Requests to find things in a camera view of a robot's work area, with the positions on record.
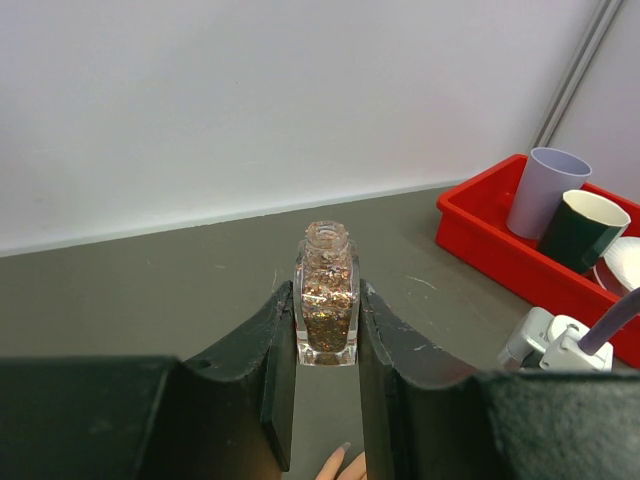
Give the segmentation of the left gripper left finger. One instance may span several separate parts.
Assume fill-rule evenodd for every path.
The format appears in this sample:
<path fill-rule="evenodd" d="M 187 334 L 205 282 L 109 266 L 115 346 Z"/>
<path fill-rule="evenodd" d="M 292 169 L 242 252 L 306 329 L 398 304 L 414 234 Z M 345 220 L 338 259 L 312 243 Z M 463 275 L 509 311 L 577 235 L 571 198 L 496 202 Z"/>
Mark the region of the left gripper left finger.
<path fill-rule="evenodd" d="M 278 479 L 290 467 L 293 287 L 188 360 L 5 358 L 5 479 Z"/>

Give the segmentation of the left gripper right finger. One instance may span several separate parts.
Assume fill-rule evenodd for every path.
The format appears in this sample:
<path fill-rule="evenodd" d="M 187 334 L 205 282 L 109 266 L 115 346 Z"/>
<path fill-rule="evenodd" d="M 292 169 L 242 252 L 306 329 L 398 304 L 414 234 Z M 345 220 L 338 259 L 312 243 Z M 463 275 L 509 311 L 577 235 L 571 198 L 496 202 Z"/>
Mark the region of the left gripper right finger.
<path fill-rule="evenodd" d="M 639 375 L 480 371 L 360 285 L 358 364 L 372 479 L 635 479 Z"/>

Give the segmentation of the glitter nail polish bottle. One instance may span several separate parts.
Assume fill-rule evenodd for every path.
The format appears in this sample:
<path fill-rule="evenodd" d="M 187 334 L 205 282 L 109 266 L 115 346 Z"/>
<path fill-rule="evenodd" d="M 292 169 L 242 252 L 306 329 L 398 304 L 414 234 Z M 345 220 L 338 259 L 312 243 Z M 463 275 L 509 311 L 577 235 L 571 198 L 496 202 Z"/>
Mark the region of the glitter nail polish bottle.
<path fill-rule="evenodd" d="M 317 221 L 307 227 L 298 245 L 293 306 L 300 364 L 356 364 L 360 268 L 343 224 Z"/>

